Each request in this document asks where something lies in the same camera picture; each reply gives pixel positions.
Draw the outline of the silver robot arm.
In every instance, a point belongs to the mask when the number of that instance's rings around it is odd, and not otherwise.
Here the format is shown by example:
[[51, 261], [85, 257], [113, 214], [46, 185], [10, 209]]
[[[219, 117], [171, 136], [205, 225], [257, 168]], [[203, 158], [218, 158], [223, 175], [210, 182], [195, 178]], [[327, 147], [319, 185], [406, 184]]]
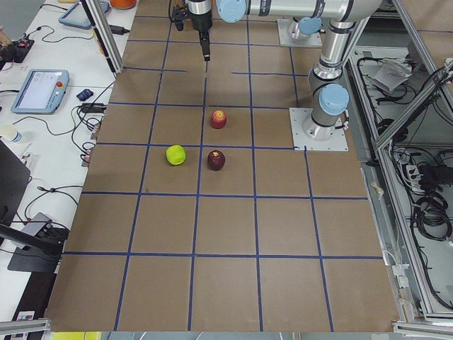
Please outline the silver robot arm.
[[294, 16], [294, 27], [300, 35], [315, 33], [323, 19], [328, 19], [326, 40], [318, 62], [309, 73], [314, 97], [311, 115], [302, 124], [304, 134], [314, 141], [328, 140], [336, 122], [349, 103], [347, 90], [337, 80], [343, 65], [380, 1], [187, 1], [186, 16], [198, 31], [204, 58], [210, 59], [209, 30], [212, 27], [212, 5], [227, 23], [240, 21], [246, 15]]

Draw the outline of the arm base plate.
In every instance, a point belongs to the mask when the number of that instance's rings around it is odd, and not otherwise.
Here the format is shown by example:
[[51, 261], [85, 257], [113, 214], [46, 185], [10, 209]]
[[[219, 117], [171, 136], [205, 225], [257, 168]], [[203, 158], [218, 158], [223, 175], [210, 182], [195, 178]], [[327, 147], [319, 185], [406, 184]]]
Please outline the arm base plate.
[[290, 108], [289, 120], [295, 151], [347, 152], [349, 150], [343, 122], [321, 127], [312, 120], [312, 108]]
[[278, 19], [277, 28], [280, 45], [283, 47], [320, 48], [322, 46], [320, 18], [303, 17], [299, 20]]

